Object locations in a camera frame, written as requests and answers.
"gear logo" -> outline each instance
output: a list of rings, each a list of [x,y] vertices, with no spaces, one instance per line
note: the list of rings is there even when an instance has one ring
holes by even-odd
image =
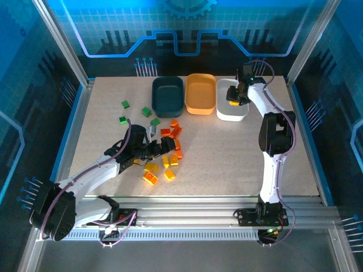
[[[0,0],[0,6],[7,7],[11,17],[21,27],[27,27],[35,15],[35,7],[32,0]]]
[[[160,5],[170,16],[176,15],[178,19],[186,20],[204,16],[206,11],[211,11],[211,5],[216,3],[216,0],[160,0]]]

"orange block in gripper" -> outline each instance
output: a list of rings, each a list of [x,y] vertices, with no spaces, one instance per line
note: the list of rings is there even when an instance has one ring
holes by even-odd
[[[170,126],[171,126],[172,128],[175,128],[175,127],[176,127],[176,126],[178,126],[178,125],[179,125],[179,122],[178,122],[176,119],[171,120]]]
[[[182,132],[182,128],[180,126],[176,126],[175,129],[170,134],[170,137],[176,139],[181,132]]]
[[[180,150],[180,142],[178,139],[174,139],[174,142],[175,142],[175,148],[174,150]]]
[[[158,178],[153,173],[150,173],[148,171],[146,171],[145,175],[143,175],[142,178],[150,183],[152,186],[154,186],[155,183],[157,183],[158,181]]]
[[[181,151],[181,150],[178,150],[178,151],[176,152],[176,156],[178,157],[178,159],[179,159],[179,160],[181,160],[181,159],[183,158],[183,153],[182,153],[182,151]]]
[[[167,137],[170,135],[170,129],[160,129],[161,137]]]

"glass panel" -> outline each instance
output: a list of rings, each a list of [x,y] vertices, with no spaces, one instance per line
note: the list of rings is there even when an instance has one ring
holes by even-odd
[[[363,219],[362,9],[361,1],[341,2],[296,80],[334,203],[342,218],[357,214],[359,221]],[[363,269],[363,254],[355,255]]]
[[[49,179],[79,83],[33,3],[2,3],[0,263],[2,271],[16,271],[36,192],[24,179]]]
[[[287,75],[325,0],[48,3],[90,77],[226,75],[255,58]]]

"plastic bin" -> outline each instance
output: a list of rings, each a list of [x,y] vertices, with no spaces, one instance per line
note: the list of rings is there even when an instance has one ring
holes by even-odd
[[[184,84],[177,76],[161,76],[153,81],[151,107],[160,118],[175,118],[183,113]]]
[[[226,100],[227,90],[230,86],[236,86],[235,79],[221,79],[217,83],[217,116],[224,121],[242,121],[248,114],[250,107],[248,104],[243,106],[232,106]]]
[[[216,107],[216,78],[209,74],[191,74],[185,87],[185,105],[192,114],[209,115]]]

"yellow block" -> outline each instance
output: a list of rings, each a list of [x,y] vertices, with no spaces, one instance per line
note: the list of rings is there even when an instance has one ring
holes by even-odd
[[[236,102],[236,101],[229,101],[229,104],[231,106],[239,106],[239,102]]]
[[[178,155],[177,154],[172,154],[170,155],[170,165],[171,166],[175,166],[178,165]]]
[[[159,165],[157,165],[156,163],[147,163],[143,169],[149,172],[158,172]]]
[[[170,169],[167,169],[167,170],[165,171],[164,176],[166,177],[166,179],[167,179],[168,181],[171,181],[172,179],[174,179],[174,178],[175,178],[174,173],[173,173],[173,172],[172,172],[172,170],[170,170]]]
[[[163,156],[163,164],[164,164],[164,167],[165,168],[168,168],[169,167],[169,160],[168,160],[168,156],[167,155],[164,155]]]
[[[150,172],[146,172],[145,175],[142,176],[144,180],[146,180],[150,185],[155,185],[157,183],[158,178]]]

